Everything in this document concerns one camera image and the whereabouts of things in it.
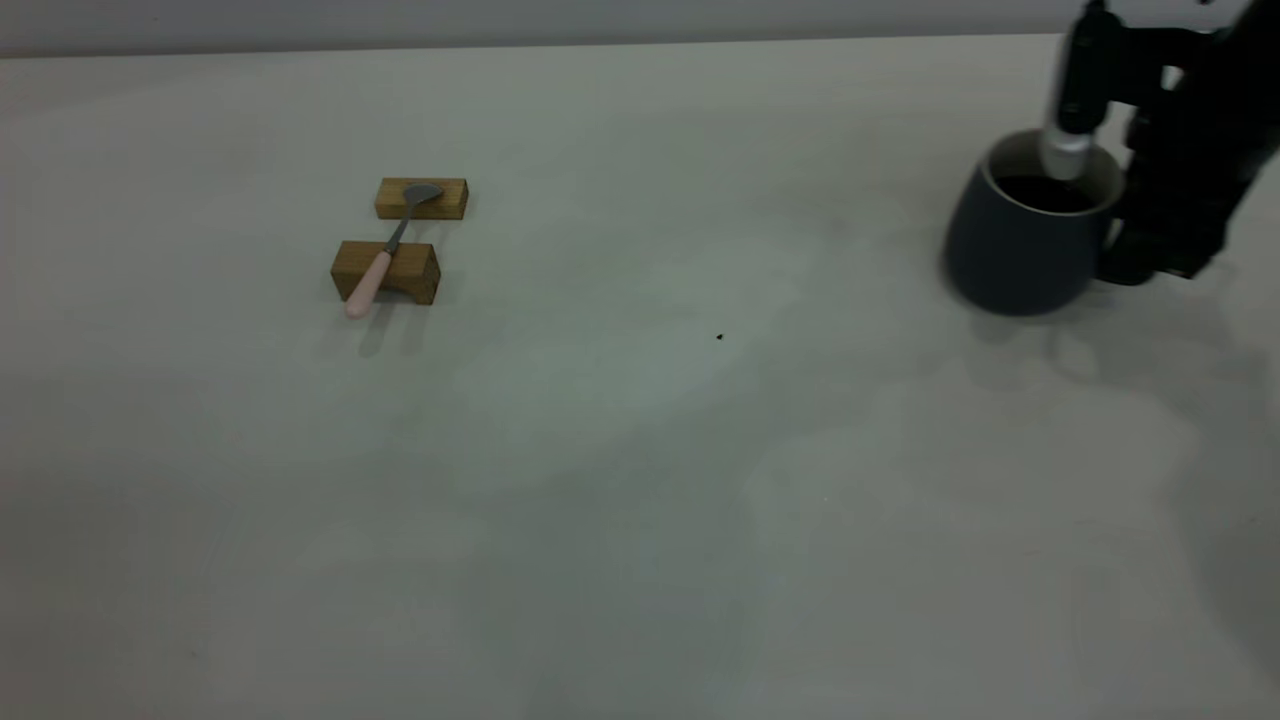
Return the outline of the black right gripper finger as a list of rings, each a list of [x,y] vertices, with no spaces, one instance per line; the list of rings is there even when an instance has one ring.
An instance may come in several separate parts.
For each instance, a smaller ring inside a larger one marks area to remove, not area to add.
[[[1125,191],[1116,206],[1120,225],[1101,255],[1097,278],[1196,277],[1226,246],[1228,228],[1256,179],[1256,145],[1129,140],[1126,147]]]
[[[1039,160],[1061,182],[1084,176],[1094,133],[1111,102],[1110,73],[1119,55],[1119,18],[1106,1],[1085,3],[1064,38],[1039,133]]]

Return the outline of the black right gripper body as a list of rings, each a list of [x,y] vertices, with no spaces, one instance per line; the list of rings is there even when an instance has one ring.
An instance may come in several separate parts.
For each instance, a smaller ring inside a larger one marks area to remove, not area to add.
[[[1279,5],[1212,33],[1130,28],[1111,99],[1134,106],[1130,181],[1254,181],[1277,151]]]

